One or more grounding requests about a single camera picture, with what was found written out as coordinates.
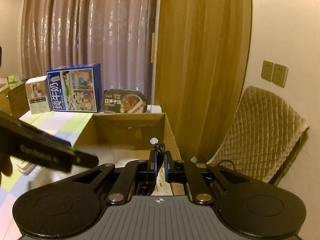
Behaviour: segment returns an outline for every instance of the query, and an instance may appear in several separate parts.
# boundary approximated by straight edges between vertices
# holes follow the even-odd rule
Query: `chair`
[[[208,163],[221,163],[277,185],[295,160],[306,121],[276,94],[249,86],[223,143]]]

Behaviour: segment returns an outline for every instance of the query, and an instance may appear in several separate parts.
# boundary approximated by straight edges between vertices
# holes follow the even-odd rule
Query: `printed label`
[[[49,90],[50,90],[53,109],[60,110],[60,111],[67,110],[64,103],[64,98],[63,98],[60,72],[50,72],[48,74],[48,77],[49,77]]]

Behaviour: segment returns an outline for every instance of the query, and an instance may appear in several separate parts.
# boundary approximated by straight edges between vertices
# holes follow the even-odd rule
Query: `human hand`
[[[9,156],[0,154],[0,185],[1,185],[1,173],[5,176],[12,174],[12,163]]]

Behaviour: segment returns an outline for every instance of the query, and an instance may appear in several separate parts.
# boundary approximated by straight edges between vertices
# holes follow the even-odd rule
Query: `cardboard box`
[[[164,143],[174,160],[180,153],[166,114],[94,114],[82,130],[74,147],[96,154],[100,163],[120,159],[149,159],[153,141]],[[184,195],[181,184],[172,183],[174,195]]]
[[[12,114],[12,117],[17,119],[29,111],[24,83],[12,90],[7,88],[0,92],[0,110],[7,114]]]
[[[65,66],[47,71],[54,111],[94,112],[102,98],[100,64]]]
[[[47,91],[47,76],[30,78],[26,82],[26,92],[31,114],[46,113],[52,110]]]

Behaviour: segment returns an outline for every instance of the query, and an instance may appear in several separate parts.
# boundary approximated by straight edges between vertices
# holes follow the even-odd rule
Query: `wall socket panel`
[[[287,80],[287,75],[288,67],[275,63],[272,82],[280,87],[284,87]]]
[[[275,64],[273,62],[264,60],[262,64],[261,78],[271,82],[274,65]]]

